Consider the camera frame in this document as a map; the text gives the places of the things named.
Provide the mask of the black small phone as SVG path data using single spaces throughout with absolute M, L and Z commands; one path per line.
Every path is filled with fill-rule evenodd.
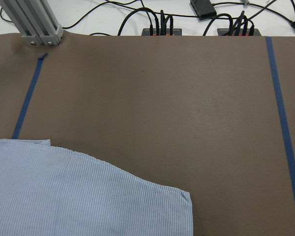
M 190 4 L 199 20 L 211 19 L 217 16 L 210 0 L 190 0 Z

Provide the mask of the aluminium frame post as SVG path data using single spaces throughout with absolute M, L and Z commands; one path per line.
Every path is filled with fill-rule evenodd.
M 46 0 L 0 0 L 0 6 L 27 44 L 60 44 L 63 28 Z

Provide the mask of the light blue striped shirt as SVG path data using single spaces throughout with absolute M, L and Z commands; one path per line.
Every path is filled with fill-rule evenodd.
M 191 236 L 190 194 L 48 141 L 0 139 L 0 236 Z

